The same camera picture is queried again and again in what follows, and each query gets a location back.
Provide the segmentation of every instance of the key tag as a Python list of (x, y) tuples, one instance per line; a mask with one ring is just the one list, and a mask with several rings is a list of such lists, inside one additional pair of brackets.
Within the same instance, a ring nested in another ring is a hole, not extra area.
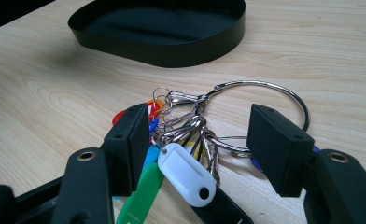
[[(163, 107), (162, 100), (160, 100), (160, 99), (156, 99), (155, 101), (149, 100), (148, 101), (148, 120), (150, 120), (150, 121), (154, 120), (157, 111), (159, 111), (160, 108), (162, 108), (162, 107)], [(119, 121), (119, 119), (122, 117), (124, 112), (125, 112), (125, 110), (121, 110), (119, 113), (117, 113), (116, 116), (114, 116), (114, 118), (112, 119), (111, 123), (113, 125), (115, 125), (117, 123), (117, 121)]]
[(212, 202), (216, 193), (213, 176), (183, 146), (178, 143), (166, 145), (160, 153), (158, 165), (191, 206), (203, 207)]

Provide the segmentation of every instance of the black tray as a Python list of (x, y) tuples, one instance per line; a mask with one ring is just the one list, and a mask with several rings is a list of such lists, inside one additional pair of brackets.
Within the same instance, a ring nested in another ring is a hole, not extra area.
[(207, 63), (245, 32), (244, 0), (96, 0), (69, 19), (78, 42), (161, 67)]

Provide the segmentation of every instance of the wooden desk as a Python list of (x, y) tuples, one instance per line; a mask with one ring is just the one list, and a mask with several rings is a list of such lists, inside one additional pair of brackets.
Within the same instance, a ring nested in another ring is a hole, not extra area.
[[(90, 1), (53, 2), (0, 28), (0, 184), (20, 195), (63, 174), (68, 157), (99, 147), (120, 110), (160, 86), (192, 94), (238, 80), (297, 92), (320, 148), (366, 169), (366, 0), (247, 1), (240, 45), (211, 63), (166, 69), (81, 47), (67, 26)], [(219, 136), (246, 135), (250, 105), (271, 106), (298, 125), (298, 106), (254, 87), (225, 91), (207, 108)], [(256, 223), (305, 223), (303, 197), (282, 199), (248, 160), (220, 152), (221, 187)], [(122, 202), (116, 202), (118, 212)], [(147, 223), (201, 223), (168, 181)]]

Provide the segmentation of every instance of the light wood surface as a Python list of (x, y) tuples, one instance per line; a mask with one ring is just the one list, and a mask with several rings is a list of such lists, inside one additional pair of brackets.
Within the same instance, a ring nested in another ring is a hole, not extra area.
[[(201, 94), (219, 83), (264, 80), (307, 103), (320, 148), (366, 169), (366, 0), (246, 1), (239, 46), (213, 62), (166, 69), (79, 45), (69, 17), (90, 1), (59, 0), (0, 28), (0, 184), (18, 196), (63, 174), (68, 157), (99, 147), (113, 116), (160, 86)], [(275, 91), (239, 87), (210, 101), (218, 136), (246, 135), (250, 105), (302, 125), (300, 108)], [(255, 223), (305, 223), (303, 196), (280, 198), (248, 160), (220, 152), (221, 187)], [(118, 212), (123, 202), (115, 202)], [(165, 180), (147, 223), (201, 223)]]

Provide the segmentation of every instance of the white key tag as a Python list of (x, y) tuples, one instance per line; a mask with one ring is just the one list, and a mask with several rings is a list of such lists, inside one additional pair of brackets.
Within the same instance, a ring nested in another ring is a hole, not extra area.
[(158, 165), (162, 173), (187, 203), (204, 207), (211, 203), (216, 193), (213, 176), (195, 160), (183, 146), (170, 143), (160, 153)]

